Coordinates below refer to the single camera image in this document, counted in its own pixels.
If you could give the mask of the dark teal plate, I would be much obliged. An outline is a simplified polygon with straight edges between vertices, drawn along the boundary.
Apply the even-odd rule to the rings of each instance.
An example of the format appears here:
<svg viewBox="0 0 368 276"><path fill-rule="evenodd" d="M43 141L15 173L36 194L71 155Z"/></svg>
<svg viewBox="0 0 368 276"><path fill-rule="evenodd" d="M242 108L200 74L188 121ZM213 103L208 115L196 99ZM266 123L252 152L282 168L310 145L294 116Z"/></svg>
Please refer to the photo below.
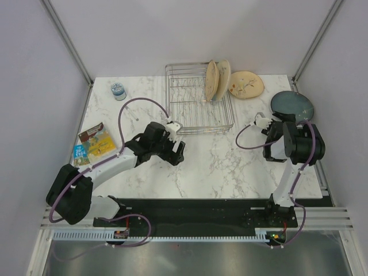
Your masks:
<svg viewBox="0 0 368 276"><path fill-rule="evenodd" d="M281 91L272 97L270 102L272 113L295 114L296 122L311 120L315 109L306 96L295 91Z"/></svg>

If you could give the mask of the cream plate with yellow bird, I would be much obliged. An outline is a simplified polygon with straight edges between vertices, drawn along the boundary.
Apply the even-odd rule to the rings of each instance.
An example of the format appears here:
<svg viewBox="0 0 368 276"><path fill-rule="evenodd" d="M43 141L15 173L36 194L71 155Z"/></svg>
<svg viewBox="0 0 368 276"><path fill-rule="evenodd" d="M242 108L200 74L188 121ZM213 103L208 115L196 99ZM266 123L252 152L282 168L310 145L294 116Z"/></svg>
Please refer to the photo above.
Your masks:
<svg viewBox="0 0 368 276"><path fill-rule="evenodd" d="M214 97L219 82L219 69L217 68L216 62L211 60L206 70L205 78L205 98L207 101L211 101Z"/></svg>

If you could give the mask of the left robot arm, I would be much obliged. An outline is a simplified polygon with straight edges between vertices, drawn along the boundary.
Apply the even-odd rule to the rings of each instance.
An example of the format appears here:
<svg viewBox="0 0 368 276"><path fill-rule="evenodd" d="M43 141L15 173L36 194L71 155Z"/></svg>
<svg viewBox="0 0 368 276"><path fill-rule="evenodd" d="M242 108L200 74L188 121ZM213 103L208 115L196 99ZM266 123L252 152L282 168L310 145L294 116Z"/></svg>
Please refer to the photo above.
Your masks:
<svg viewBox="0 0 368 276"><path fill-rule="evenodd" d="M86 167L83 171L71 164L64 165L58 172L47 196L51 207L49 221L57 223L53 214L60 215L70 225L84 219L102 218L114 226L122 225L126 212L114 196L97 197L93 191L99 185L158 156L176 166L184 160L185 143L177 142L182 125L171 121L166 125L151 122L143 133L124 144L121 152L112 153L106 159Z"/></svg>

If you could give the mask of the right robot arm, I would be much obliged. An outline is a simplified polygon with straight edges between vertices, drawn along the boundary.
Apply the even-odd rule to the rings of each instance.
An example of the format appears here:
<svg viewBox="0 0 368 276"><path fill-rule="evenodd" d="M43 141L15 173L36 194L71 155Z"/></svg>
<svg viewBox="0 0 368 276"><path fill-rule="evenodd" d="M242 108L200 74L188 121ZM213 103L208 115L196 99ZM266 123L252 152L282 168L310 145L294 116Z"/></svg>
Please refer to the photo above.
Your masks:
<svg viewBox="0 0 368 276"><path fill-rule="evenodd" d="M275 191L271 194L263 219L269 226L277 226L284 215L293 212L298 192L298 181L304 169L313 166L325 154L325 143L315 124L297 123L295 115L290 121L274 121L266 127L266 145L263 157L269 162L285 162L285 170Z"/></svg>

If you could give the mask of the blue and cream plate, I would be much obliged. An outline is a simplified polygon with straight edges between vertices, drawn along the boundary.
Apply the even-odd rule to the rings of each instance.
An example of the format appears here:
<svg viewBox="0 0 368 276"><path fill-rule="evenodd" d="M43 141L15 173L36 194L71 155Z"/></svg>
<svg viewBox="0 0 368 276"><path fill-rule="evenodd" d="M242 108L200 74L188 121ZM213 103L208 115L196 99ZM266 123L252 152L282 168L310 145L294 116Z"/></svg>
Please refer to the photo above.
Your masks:
<svg viewBox="0 0 368 276"><path fill-rule="evenodd" d="M224 96L228 90L228 86L231 80L231 65L227 59L223 59L217 63L217 68L219 71L219 80L217 91L212 98L213 101L219 101Z"/></svg>

